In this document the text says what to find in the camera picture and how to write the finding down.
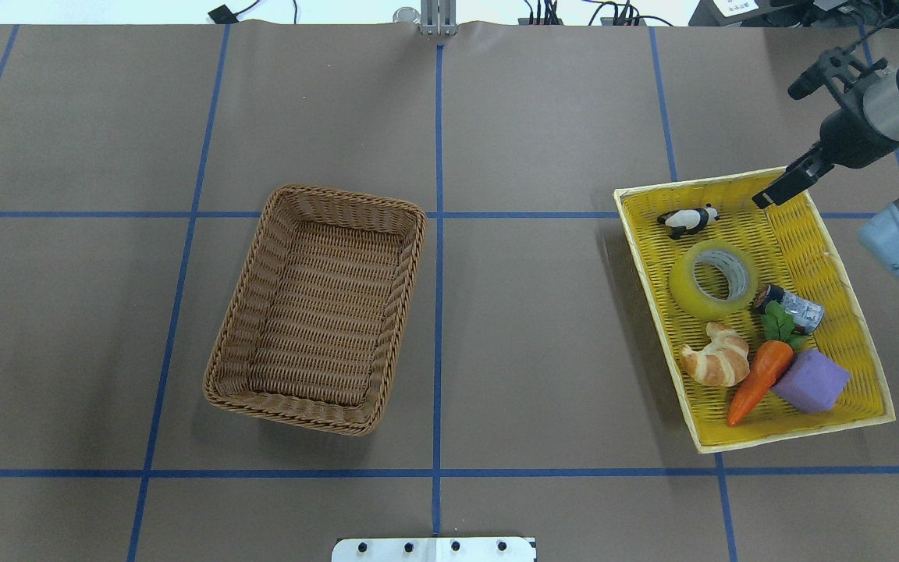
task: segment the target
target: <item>metal bracket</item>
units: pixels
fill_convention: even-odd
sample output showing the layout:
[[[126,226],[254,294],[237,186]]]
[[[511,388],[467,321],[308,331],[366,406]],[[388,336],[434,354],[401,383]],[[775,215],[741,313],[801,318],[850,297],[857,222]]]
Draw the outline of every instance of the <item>metal bracket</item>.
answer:
[[[422,35],[457,35],[457,0],[421,0]]]
[[[344,539],[332,562],[536,562],[532,537]]]

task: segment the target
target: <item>basket rim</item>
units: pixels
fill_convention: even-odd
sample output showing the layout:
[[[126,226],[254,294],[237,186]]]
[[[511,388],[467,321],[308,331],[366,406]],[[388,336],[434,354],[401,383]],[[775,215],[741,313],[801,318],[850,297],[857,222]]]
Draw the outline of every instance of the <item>basket rim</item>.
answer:
[[[307,194],[327,199],[340,198],[346,201],[353,200],[353,202],[360,202],[370,206],[401,210],[409,213],[409,215],[414,218],[414,228],[410,229],[410,234],[414,235],[414,242],[411,243],[411,250],[409,256],[407,256],[407,260],[410,260],[409,273],[407,273],[407,278],[404,280],[403,295],[400,298],[399,307],[397,307],[396,312],[393,312],[393,316],[395,316],[393,337],[392,340],[386,344],[386,346],[389,346],[390,352],[388,358],[386,358],[384,367],[382,367],[384,373],[382,373],[381,381],[379,381],[377,399],[368,402],[367,397],[365,397],[364,394],[363,399],[361,399],[360,404],[357,406],[345,406],[334,402],[314,400],[296,395],[266,392],[256,393],[267,396],[286,397],[296,400],[297,403],[306,405],[338,406],[339,408],[342,408],[342,412],[345,413],[362,413],[364,416],[363,421],[327,420],[313,416],[290,414],[267,408],[243,405],[231,400],[228,395],[221,394],[215,390],[215,373],[221,365],[221,351],[229,340],[229,332],[231,332],[232,324],[234,324],[235,321],[236,310],[240,305],[240,299],[242,299],[243,292],[245,292],[247,285],[247,278],[249,278],[251,268],[254,265],[254,254],[256,254],[256,251],[259,248],[261,240],[263,240],[265,229],[268,228],[268,222],[270,222],[272,215],[279,209],[286,207],[284,197],[290,193]],[[425,232],[427,232],[427,228],[428,215],[425,214],[425,211],[422,210],[421,207],[418,207],[415,203],[409,201],[300,183],[289,183],[274,189],[270,197],[268,197],[267,202],[265,202],[263,212],[260,214],[259,223],[257,224],[256,232],[254,232],[252,244],[249,246],[245,264],[243,264],[242,271],[240,271],[238,283],[236,284],[234,292],[232,292],[227,312],[225,313],[224,320],[222,320],[221,329],[218,331],[214,347],[211,349],[207,369],[204,371],[203,392],[207,402],[228,411],[248,413],[256,417],[267,418],[274,421],[292,422],[296,423],[296,425],[314,426],[318,429],[332,428],[339,430],[340,432],[345,432],[342,430],[352,430],[348,432],[356,434],[365,434],[372,431],[372,429],[379,423],[379,420],[381,420],[382,414],[384,414],[386,401],[388,401],[389,397],[390,386],[392,386],[393,376],[395,376],[397,358],[399,358],[400,355],[400,341],[403,338],[404,325],[407,324],[407,313],[410,308],[411,293],[413,293],[414,281],[418,273],[418,263],[421,262],[421,252],[425,246]]]
[[[631,249],[631,255],[634,257],[634,266],[636,268],[636,274],[638,274],[638,278],[640,280],[640,284],[645,291],[645,295],[647,296],[647,307],[650,309],[650,315],[654,321],[654,325],[656,325],[657,332],[659,332],[659,340],[661,342],[661,348],[664,351],[664,359],[665,363],[668,366],[668,373],[670,373],[672,383],[675,387],[675,394],[677,394],[678,404],[682,410],[682,417],[684,417],[685,425],[688,427],[689,435],[692,438],[693,444],[695,444],[696,451],[699,453],[717,453],[722,451],[732,451],[737,449],[745,449],[749,447],[754,447],[757,445],[763,445],[765,443],[773,443],[776,441],[784,441],[788,439],[795,439],[797,437],[806,437],[809,435],[821,435],[824,433],[833,433],[835,431],[842,431],[845,429],[853,429],[857,427],[865,427],[870,425],[877,425],[882,423],[888,423],[895,421],[897,419],[894,407],[893,407],[893,399],[890,396],[890,387],[887,384],[886,375],[883,370],[883,365],[880,362],[880,358],[876,349],[876,345],[873,341],[872,334],[869,331],[869,327],[866,324],[865,316],[862,312],[862,307],[859,304],[859,299],[855,295],[855,291],[852,289],[852,281],[848,278],[848,272],[845,269],[845,265],[839,257],[838,250],[834,245],[834,239],[831,238],[831,234],[828,232],[827,227],[824,224],[824,219],[821,217],[820,212],[817,210],[817,206],[814,204],[813,199],[810,197],[809,192],[802,192],[797,197],[802,197],[808,207],[810,209],[811,215],[813,216],[814,223],[817,226],[817,229],[822,234],[824,239],[825,246],[827,246],[827,250],[834,256],[834,264],[838,271],[839,280],[844,288],[845,296],[849,299],[849,305],[852,309],[853,314],[856,317],[856,321],[859,324],[859,327],[862,329],[862,333],[865,336],[866,348],[869,351],[869,358],[873,363],[873,367],[876,373],[876,380],[880,389],[880,396],[883,402],[883,413],[878,416],[873,416],[871,418],[863,419],[863,420],[855,420],[851,422],[845,422],[834,425],[826,425],[820,426],[816,428],[808,428],[802,430],[794,430],[788,431],[785,433],[777,433],[767,435],[765,437],[761,437],[758,439],[752,439],[750,441],[743,441],[739,443],[728,443],[722,445],[709,445],[704,444],[699,439],[698,430],[696,429],[695,420],[692,417],[692,409],[689,405],[688,398],[685,394],[685,386],[682,383],[678,363],[674,360],[674,351],[671,349],[671,342],[668,341],[668,338],[665,336],[666,329],[663,318],[661,318],[660,311],[657,310],[656,299],[654,299],[653,290],[650,287],[650,282],[647,278],[647,274],[645,273],[645,263],[643,263],[643,258],[640,255],[640,248],[638,244],[638,236],[632,229],[628,221],[622,220],[625,216],[625,205],[624,199],[629,195],[639,195],[640,193],[646,193],[649,191],[656,191],[660,189],[671,189],[677,187],[695,187],[702,185],[709,185],[713,183],[725,183],[729,181],[735,181],[740,179],[752,179],[752,178],[767,178],[767,177],[778,177],[780,174],[784,173],[786,169],[784,167],[776,167],[776,168],[764,168],[761,170],[752,170],[749,172],[742,172],[738,174],[729,174],[724,176],[717,177],[709,177],[709,178],[701,178],[696,180],[685,180],[685,181],[675,181],[675,182],[665,182],[653,185],[645,185],[640,187],[629,187],[629,188],[618,188],[613,190],[613,199],[615,203],[617,203],[617,211],[620,213],[620,223],[624,228],[624,234],[627,235],[627,242],[629,248]]]

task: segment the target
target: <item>white wall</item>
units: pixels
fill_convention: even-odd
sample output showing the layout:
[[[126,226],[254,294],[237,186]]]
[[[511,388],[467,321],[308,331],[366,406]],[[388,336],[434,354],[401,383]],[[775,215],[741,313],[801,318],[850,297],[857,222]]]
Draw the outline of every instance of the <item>white wall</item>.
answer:
[[[241,10],[253,0],[0,0],[0,23],[207,23],[207,11],[221,3]],[[688,25],[698,0],[634,0],[644,14],[660,16],[675,25]],[[384,23],[402,6],[418,6],[417,0],[297,0],[300,23]],[[525,17],[522,0],[457,0],[457,21],[489,21],[514,24]],[[567,25],[585,25],[595,5],[581,0],[560,0],[559,10]],[[611,8],[602,14],[611,15]],[[292,0],[261,0],[243,18],[290,23]]]

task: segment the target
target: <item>croissant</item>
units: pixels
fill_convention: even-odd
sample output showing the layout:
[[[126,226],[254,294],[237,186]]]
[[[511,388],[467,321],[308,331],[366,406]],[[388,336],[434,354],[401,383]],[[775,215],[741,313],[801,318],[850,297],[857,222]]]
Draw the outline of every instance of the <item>croissant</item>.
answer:
[[[729,326],[706,324],[710,342],[698,353],[683,345],[679,353],[685,371],[699,384],[734,386],[748,376],[748,344]]]

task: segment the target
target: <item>packing tape roll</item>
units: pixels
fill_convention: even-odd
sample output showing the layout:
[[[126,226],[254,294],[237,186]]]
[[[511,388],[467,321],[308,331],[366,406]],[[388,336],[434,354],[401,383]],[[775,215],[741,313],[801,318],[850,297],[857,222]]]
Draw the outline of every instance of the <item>packing tape roll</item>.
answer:
[[[706,263],[727,278],[727,299],[709,294],[696,279],[696,265]],[[668,286],[682,310],[699,320],[720,320],[746,307],[755,296],[759,278],[754,261],[721,240],[699,242],[671,266]]]

